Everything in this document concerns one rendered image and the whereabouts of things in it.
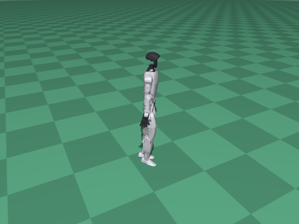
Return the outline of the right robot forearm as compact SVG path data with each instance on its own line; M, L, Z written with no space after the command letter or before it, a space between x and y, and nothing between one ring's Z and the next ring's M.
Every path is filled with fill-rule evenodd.
M144 99L144 117L148 117L148 114L150 112L150 97L146 96Z

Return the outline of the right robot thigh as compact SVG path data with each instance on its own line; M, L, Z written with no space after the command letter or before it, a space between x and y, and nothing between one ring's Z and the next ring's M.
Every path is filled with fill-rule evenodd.
M150 125L147 123L147 131L148 134L144 136L145 137L149 137L150 142L152 142L152 140L154 139L155 135L156 135L156 131L157 131L157 123L156 123L156 118L154 115L154 112L149 112L149 118L148 118L148 122L150 123Z

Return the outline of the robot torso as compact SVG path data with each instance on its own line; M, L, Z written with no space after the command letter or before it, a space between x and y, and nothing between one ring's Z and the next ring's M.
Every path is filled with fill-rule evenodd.
M154 68L155 69L155 72L152 72L153 70L150 70L149 72L148 71L145 71L145 73L144 73L144 75L143 75L143 80L144 80L144 78L145 78L145 76L147 75L147 74L150 74L150 75L152 75L152 77L153 77L153 82L152 82L152 84L151 84L151 91L150 91L150 93L149 94L151 94L152 95L152 97L153 97L153 99L154 99L154 97L156 96L156 92L157 92L157 85L158 85L158 81L159 81L159 75L158 75L158 71L157 71L157 69L156 68ZM143 82L143 96L144 96L144 82ZM153 99L150 101L150 111L151 112L153 112L153 110L154 110L154 102L153 102ZM144 104L143 104L143 111L144 111Z

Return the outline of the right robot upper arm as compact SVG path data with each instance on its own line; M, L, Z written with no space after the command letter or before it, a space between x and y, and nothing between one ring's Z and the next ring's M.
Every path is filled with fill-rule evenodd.
M153 99L152 95L150 94L152 82L153 82L152 75L147 74L144 78L144 97L149 96L150 101Z

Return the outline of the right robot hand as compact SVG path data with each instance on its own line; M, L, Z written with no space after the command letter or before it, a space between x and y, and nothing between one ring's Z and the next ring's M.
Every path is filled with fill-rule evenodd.
M148 114L148 117L144 117L144 114L143 114L143 119L141 120L140 126L142 124L142 126L144 125L143 127L145 127L145 125L147 127L147 123L150 125L150 123L148 122L149 121L148 118L149 118L149 114Z

